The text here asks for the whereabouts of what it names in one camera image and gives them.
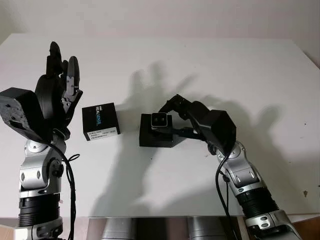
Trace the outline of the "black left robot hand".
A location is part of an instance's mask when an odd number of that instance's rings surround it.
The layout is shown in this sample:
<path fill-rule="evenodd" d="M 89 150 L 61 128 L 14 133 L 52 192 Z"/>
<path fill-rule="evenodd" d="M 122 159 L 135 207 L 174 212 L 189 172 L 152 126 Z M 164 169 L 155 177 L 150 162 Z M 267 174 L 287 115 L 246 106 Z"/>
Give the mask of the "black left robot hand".
<path fill-rule="evenodd" d="M 46 73 L 39 78 L 35 95 L 44 120 L 54 132 L 60 132 L 64 140 L 70 138 L 68 125 L 82 94 L 78 59 L 71 56 L 69 60 L 62 60 L 59 45 L 51 42 Z"/>

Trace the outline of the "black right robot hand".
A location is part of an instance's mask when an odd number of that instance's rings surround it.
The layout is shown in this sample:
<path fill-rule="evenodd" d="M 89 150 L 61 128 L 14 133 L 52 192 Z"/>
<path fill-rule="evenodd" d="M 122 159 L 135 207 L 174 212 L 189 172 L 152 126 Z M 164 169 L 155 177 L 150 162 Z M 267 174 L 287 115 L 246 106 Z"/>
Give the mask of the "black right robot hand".
<path fill-rule="evenodd" d="M 207 143 L 208 151 L 216 155 L 217 148 L 209 143 L 207 137 L 200 127 L 201 120 L 209 113 L 209 109 L 199 101 L 190 102 L 179 94 L 176 94 L 160 108 L 159 113 L 169 113 L 174 111 L 178 113 L 183 120 L 190 120 L 192 127 L 176 129 L 169 127 L 168 130 L 157 130 L 160 133 L 170 133 L 182 138 L 201 140 Z"/>

